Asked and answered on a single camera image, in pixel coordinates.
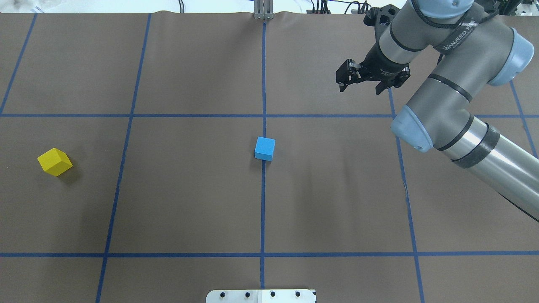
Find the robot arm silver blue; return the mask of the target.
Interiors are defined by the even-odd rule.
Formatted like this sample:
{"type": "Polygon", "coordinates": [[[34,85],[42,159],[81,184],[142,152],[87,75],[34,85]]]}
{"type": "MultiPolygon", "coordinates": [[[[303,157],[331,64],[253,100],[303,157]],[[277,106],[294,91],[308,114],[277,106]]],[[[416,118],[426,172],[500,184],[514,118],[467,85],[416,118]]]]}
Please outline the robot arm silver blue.
{"type": "Polygon", "coordinates": [[[414,58],[433,47],[439,63],[393,119],[393,134],[422,153],[439,150],[537,220],[538,159],[467,110],[485,85],[521,73],[533,44],[473,0],[408,0],[372,8],[364,23],[375,28],[375,44],[361,63],[337,69],[339,90],[364,81],[377,82],[376,94],[399,88],[414,58]]]}

